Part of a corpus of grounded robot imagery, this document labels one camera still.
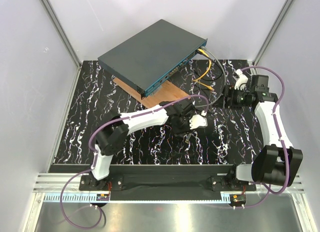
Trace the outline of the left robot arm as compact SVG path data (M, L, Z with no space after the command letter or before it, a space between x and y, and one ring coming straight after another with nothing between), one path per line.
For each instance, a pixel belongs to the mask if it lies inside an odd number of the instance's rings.
M161 102L149 109L131 113L112 112L105 124L91 135L88 145L94 153L90 183L98 190L108 184L113 156L121 151L128 138L140 130L168 124L176 135L190 132L196 108L189 99L176 103Z

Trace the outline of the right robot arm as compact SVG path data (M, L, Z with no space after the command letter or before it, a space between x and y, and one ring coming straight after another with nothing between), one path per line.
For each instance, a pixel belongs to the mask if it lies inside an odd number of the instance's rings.
M235 165L227 177L229 188L238 190L245 182L281 186L283 192L291 186L303 160L303 153L290 142L280 117L282 95L271 93L269 78L254 75L251 85L238 70L236 83L226 89L224 101L227 108L251 107L260 124L263 148L251 165Z

